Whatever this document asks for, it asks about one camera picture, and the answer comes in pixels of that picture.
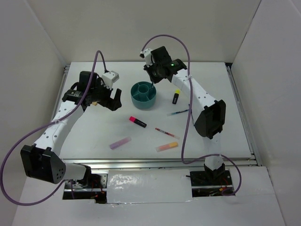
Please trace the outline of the black yellow highlighter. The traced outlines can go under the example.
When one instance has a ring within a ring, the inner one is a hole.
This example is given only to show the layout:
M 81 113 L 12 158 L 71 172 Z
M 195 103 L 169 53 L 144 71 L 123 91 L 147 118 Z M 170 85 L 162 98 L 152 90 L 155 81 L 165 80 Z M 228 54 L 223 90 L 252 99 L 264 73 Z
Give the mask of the black yellow highlighter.
M 173 100 L 172 100 L 172 104 L 174 104 L 174 105 L 177 104 L 180 92 L 181 91 L 179 89 L 177 89 L 175 91 L 174 96 L 173 96 Z

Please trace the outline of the purple pink highlighter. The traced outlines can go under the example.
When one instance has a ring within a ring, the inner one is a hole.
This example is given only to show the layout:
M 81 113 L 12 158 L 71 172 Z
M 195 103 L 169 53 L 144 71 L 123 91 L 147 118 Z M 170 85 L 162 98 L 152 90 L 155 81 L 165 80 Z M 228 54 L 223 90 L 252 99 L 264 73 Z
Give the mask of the purple pink highlighter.
M 115 149 L 123 146 L 124 144 L 130 142 L 131 140 L 132 140 L 131 137 L 126 137 L 126 138 L 123 138 L 119 141 L 116 141 L 116 142 L 110 144 L 109 147 L 111 150 L 115 150 Z

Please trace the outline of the blue clear pen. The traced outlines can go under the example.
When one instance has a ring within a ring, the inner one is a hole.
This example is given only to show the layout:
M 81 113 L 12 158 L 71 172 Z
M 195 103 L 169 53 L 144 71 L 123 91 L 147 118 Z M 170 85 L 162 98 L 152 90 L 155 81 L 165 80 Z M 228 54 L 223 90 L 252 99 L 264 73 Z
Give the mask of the blue clear pen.
M 176 115 L 176 114 L 180 114 L 180 113 L 184 113 L 184 112 L 188 112 L 188 111 L 189 111 L 188 109 L 181 110 L 181 111 L 176 111 L 176 112 L 173 112 L 173 113 L 168 113 L 167 116 L 172 116 L 172 115 Z

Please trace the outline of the red patterned pen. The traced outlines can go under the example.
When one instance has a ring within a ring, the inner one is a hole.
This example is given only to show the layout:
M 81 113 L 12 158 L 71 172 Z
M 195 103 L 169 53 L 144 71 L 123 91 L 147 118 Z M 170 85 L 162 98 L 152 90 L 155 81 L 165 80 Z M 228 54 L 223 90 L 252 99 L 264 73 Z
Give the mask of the red patterned pen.
M 170 137 L 173 137 L 173 138 L 175 138 L 175 139 L 180 139 L 177 135 L 174 135 L 174 134 L 172 134 L 172 133 L 166 132 L 166 131 L 164 131 L 164 130 L 162 130 L 162 129 L 155 128 L 155 130 L 157 130 L 157 131 L 159 131 L 159 132 L 161 132 L 161 133 L 163 133 L 163 134 L 166 134 L 166 135 L 168 135 L 168 136 L 170 136 Z

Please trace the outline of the orange highlighter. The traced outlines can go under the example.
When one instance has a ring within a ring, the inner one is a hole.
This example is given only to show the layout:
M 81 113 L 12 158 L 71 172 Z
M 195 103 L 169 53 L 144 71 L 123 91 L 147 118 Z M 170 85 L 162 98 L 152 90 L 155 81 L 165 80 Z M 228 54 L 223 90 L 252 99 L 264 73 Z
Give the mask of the orange highlighter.
M 178 147 L 178 143 L 172 142 L 172 143 L 168 143 L 168 144 L 156 147 L 156 151 L 162 152 L 162 151 L 169 150 L 169 149 L 176 148 L 176 147 Z

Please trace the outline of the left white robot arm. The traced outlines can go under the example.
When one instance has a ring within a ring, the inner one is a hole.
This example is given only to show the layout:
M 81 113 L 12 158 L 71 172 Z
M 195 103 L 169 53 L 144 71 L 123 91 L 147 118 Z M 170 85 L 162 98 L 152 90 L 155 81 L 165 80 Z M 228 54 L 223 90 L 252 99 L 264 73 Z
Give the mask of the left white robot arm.
M 80 72 L 79 81 L 65 92 L 52 124 L 33 145 L 24 145 L 21 149 L 24 171 L 28 177 L 53 184 L 76 180 L 83 188 L 92 184 L 91 168 L 79 163 L 65 163 L 60 158 L 60 152 L 73 125 L 92 103 L 111 111 L 122 106 L 120 89 L 116 89 L 114 98 L 111 98 L 112 86 L 118 79 L 119 74 L 114 71 L 107 71 L 102 76 Z

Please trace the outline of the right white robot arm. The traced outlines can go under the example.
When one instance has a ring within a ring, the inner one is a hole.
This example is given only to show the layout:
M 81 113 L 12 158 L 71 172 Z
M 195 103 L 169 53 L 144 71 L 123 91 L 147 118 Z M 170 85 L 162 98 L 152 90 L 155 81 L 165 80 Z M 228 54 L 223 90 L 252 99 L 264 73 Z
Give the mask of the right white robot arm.
M 173 60 L 164 46 L 155 50 L 143 48 L 140 57 L 145 60 L 143 68 L 152 83 L 167 79 L 190 99 L 188 118 L 194 119 L 194 128 L 203 138 L 207 152 L 204 156 L 205 179 L 211 185 L 217 184 L 225 171 L 220 154 L 220 133 L 226 114 L 225 102 L 208 94 L 190 74 L 190 65 L 180 59 Z

